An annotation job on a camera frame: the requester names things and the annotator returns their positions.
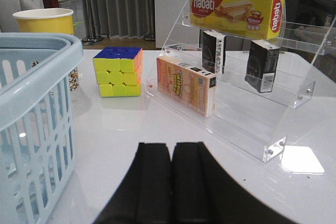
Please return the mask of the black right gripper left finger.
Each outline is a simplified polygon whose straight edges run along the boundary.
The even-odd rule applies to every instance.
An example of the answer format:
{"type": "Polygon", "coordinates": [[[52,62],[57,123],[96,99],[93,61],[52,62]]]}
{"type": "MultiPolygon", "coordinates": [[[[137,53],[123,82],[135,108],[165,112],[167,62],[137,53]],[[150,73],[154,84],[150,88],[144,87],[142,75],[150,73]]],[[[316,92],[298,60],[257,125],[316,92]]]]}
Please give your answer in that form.
{"type": "Polygon", "coordinates": [[[170,223],[170,155],[163,143],[139,143],[128,172],[94,223],[170,223]]]}

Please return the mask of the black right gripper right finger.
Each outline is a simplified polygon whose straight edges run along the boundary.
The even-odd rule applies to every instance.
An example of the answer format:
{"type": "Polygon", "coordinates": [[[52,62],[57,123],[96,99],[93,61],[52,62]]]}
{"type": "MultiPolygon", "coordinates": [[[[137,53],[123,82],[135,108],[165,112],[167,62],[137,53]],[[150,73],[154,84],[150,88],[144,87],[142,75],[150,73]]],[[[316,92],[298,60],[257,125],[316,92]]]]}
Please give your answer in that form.
{"type": "Polygon", "coordinates": [[[243,189],[204,143],[177,143],[172,158],[174,223],[292,223],[243,189]]]}

